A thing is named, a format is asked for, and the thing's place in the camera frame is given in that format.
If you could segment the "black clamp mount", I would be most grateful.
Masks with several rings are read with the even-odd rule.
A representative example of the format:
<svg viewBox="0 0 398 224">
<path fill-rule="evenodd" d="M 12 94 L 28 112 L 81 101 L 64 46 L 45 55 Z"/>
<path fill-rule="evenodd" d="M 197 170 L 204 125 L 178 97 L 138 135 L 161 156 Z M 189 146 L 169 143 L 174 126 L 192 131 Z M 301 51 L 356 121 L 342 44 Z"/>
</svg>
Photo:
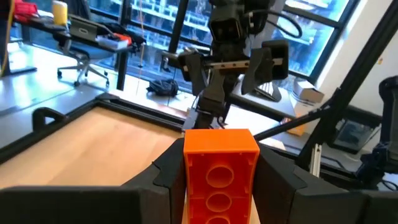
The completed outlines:
<svg viewBox="0 0 398 224">
<path fill-rule="evenodd" d="M 361 156 L 357 179 L 365 189 L 375 189 L 385 173 L 398 174 L 398 144 L 379 142 L 370 154 Z"/>
</svg>

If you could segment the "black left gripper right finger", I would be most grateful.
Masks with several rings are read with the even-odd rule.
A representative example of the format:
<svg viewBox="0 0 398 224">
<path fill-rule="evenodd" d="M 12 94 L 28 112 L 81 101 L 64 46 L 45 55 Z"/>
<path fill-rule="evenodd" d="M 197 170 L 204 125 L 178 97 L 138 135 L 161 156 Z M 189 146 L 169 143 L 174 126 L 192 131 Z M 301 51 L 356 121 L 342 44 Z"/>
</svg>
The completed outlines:
<svg viewBox="0 0 398 224">
<path fill-rule="evenodd" d="M 260 144 L 252 194 L 261 224 L 357 224 L 363 194 L 336 187 Z"/>
</svg>

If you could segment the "grey office chair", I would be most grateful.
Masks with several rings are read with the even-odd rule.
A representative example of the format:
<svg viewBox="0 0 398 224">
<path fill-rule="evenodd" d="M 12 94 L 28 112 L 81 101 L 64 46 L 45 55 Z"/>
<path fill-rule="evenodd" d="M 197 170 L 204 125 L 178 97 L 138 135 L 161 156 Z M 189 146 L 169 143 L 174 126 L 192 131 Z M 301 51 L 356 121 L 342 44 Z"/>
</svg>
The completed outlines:
<svg viewBox="0 0 398 224">
<path fill-rule="evenodd" d="M 72 40 L 59 42 L 58 49 L 64 55 L 74 58 L 76 60 L 76 65 L 74 66 L 57 68 L 58 79 L 62 78 L 62 70 L 76 70 L 78 72 L 78 76 L 73 84 L 74 86 L 79 86 L 81 77 L 83 75 L 87 77 L 88 72 L 92 72 L 104 78 L 106 80 L 106 87 L 109 87 L 108 73 L 107 72 L 100 73 L 99 71 L 94 69 L 91 66 L 91 64 L 112 57 L 113 56 L 112 52 Z"/>
</svg>

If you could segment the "red and white box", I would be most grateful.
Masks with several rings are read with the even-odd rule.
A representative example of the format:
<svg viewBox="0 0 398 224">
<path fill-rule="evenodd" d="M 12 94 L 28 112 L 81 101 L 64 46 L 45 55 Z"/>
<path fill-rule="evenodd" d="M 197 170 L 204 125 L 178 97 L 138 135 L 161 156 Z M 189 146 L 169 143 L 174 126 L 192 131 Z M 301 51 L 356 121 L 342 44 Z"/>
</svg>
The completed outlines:
<svg viewBox="0 0 398 224">
<path fill-rule="evenodd" d="M 96 41 L 100 46 L 107 47 L 113 50 L 124 49 L 132 44 L 131 37 L 114 33 L 113 35 L 98 35 Z"/>
</svg>

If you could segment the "black equipment stand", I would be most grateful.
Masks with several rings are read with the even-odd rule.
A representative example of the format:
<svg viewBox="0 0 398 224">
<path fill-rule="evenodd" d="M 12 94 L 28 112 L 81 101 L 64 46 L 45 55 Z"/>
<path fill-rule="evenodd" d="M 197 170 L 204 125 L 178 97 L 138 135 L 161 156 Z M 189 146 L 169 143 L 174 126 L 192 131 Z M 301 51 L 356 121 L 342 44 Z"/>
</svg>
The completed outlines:
<svg viewBox="0 0 398 224">
<path fill-rule="evenodd" d="M 384 103 L 381 142 L 393 143 L 398 138 L 398 75 L 380 82 L 379 95 Z"/>
</svg>

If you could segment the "brown cardboard box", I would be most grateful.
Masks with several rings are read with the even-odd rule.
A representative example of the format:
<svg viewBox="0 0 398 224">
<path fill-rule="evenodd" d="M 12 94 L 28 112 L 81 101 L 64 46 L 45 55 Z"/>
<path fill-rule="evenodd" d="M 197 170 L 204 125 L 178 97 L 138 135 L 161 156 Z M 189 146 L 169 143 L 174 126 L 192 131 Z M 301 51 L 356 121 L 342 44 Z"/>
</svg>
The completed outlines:
<svg viewBox="0 0 398 224">
<path fill-rule="evenodd" d="M 301 124 L 300 126 L 296 126 L 292 129 L 287 130 L 289 134 L 293 134 L 295 136 L 302 136 L 307 128 L 307 123 Z"/>
</svg>

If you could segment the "dark office desk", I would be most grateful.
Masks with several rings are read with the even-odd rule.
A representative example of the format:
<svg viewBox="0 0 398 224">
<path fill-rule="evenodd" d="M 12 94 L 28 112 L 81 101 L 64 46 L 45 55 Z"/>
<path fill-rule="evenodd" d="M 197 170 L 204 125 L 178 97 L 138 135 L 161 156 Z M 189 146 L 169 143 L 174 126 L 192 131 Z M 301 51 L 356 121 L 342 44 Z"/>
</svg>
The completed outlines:
<svg viewBox="0 0 398 224">
<path fill-rule="evenodd" d="M 112 54 L 119 54 L 120 56 L 120 63 L 118 65 L 118 79 L 117 79 L 117 84 L 116 88 L 118 90 L 123 91 L 124 90 L 124 84 L 125 84 L 125 79 L 126 79 L 126 73 L 127 73 L 127 57 L 128 53 L 132 52 L 132 50 L 137 50 L 138 46 L 133 42 L 132 44 L 128 45 L 127 47 L 124 48 L 109 48 L 108 46 L 101 45 L 97 43 L 96 41 L 91 41 L 88 39 L 82 39 L 81 37 L 77 37 L 74 35 L 70 35 L 69 31 L 66 30 L 60 30 L 57 31 L 55 29 L 50 29 L 48 27 L 45 27 L 43 23 L 40 22 L 34 22 L 34 21 L 21 21 L 18 19 L 14 19 L 15 23 L 19 23 L 23 26 L 27 26 L 33 29 L 38 29 L 47 33 L 52 34 L 56 38 L 61 38 L 62 41 L 64 41 L 65 44 L 69 44 L 71 41 L 75 42 L 80 42 L 82 44 L 89 45 L 91 47 L 95 47 L 97 49 L 102 49 L 106 50 L 108 52 L 111 52 Z"/>
</svg>

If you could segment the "black backpack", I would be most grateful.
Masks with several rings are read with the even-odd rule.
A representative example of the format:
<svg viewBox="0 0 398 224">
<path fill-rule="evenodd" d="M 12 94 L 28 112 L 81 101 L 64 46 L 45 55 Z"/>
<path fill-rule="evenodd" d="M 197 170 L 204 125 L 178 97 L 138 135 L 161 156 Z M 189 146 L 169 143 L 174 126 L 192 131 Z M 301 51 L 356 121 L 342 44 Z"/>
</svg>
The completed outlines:
<svg viewBox="0 0 398 224">
<path fill-rule="evenodd" d="M 146 90 L 149 93 L 155 93 L 157 96 L 174 97 L 179 91 L 179 86 L 173 79 L 162 79 L 149 82 L 149 86 Z"/>
</svg>

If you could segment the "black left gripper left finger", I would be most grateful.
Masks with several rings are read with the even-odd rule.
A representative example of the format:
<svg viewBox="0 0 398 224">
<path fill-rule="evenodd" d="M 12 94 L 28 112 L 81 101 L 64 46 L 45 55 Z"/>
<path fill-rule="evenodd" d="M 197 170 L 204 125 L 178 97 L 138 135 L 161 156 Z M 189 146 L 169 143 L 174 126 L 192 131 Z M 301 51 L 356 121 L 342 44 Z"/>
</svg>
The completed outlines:
<svg viewBox="0 0 398 224">
<path fill-rule="evenodd" d="M 184 139 L 175 140 L 152 164 L 123 184 L 134 193 L 132 224 L 182 224 L 185 203 Z"/>
</svg>

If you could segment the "orange plastic building block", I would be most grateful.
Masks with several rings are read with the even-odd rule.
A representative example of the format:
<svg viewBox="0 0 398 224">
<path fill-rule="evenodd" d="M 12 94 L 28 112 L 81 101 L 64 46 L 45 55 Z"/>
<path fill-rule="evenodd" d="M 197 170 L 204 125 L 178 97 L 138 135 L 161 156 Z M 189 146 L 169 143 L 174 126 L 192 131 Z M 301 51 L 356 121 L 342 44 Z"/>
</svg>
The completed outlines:
<svg viewBox="0 0 398 224">
<path fill-rule="evenodd" d="M 248 224 L 259 146 L 248 129 L 190 129 L 183 145 L 188 224 Z"/>
</svg>

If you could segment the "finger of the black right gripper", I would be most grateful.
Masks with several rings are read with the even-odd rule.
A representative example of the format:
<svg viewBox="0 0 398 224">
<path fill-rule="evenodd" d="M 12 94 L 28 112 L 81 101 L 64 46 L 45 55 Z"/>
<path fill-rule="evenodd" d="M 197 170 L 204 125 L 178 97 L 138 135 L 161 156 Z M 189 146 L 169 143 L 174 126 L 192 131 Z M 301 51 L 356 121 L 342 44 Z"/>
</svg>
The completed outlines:
<svg viewBox="0 0 398 224">
<path fill-rule="evenodd" d="M 241 94 L 245 95 L 255 87 L 272 80 L 274 61 L 268 47 L 252 49 L 248 69 L 241 84 Z"/>
<path fill-rule="evenodd" d="M 198 96 L 207 86 L 203 59 L 199 54 L 187 56 L 187 67 L 192 83 L 192 93 Z"/>
</svg>

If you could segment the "red fabric item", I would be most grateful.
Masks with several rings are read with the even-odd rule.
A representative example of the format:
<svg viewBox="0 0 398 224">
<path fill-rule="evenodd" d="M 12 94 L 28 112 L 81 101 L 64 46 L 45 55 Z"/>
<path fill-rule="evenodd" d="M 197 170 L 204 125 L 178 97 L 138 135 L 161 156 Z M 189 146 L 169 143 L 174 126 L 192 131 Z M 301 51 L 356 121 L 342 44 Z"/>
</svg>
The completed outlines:
<svg viewBox="0 0 398 224">
<path fill-rule="evenodd" d="M 31 18 L 38 15 L 37 5 L 23 0 L 14 0 L 15 20 L 19 22 L 28 22 Z"/>
</svg>

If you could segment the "yellow container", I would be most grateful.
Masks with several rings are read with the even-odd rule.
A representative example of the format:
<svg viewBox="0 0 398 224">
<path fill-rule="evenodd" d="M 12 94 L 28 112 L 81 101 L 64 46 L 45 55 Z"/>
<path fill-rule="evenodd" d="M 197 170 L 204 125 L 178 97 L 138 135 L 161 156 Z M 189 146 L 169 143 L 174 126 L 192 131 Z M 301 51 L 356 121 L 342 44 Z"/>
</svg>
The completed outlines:
<svg viewBox="0 0 398 224">
<path fill-rule="evenodd" d="M 59 0 L 52 1 L 53 22 L 59 26 L 65 26 L 68 21 L 68 5 Z"/>
</svg>

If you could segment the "black clamp bar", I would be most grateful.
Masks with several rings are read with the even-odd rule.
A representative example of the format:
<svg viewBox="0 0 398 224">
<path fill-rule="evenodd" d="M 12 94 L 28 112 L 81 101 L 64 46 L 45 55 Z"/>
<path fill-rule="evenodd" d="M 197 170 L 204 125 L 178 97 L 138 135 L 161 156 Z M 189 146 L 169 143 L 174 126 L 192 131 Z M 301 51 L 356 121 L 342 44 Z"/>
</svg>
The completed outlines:
<svg viewBox="0 0 398 224">
<path fill-rule="evenodd" d="M 33 132 L 43 130 L 47 126 L 47 118 L 52 118 L 52 123 L 58 124 L 65 121 L 68 116 L 48 107 L 37 108 L 32 113 Z"/>
</svg>

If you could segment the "white cardboard box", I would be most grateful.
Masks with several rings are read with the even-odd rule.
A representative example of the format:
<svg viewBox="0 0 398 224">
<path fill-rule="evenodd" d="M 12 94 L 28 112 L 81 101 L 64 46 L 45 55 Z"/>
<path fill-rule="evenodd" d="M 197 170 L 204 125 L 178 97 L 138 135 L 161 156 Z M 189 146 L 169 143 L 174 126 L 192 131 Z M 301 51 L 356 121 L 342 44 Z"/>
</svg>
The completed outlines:
<svg viewBox="0 0 398 224">
<path fill-rule="evenodd" d="M 293 92 L 300 100 L 311 103 L 320 103 L 325 96 L 306 80 L 294 81 Z"/>
</svg>

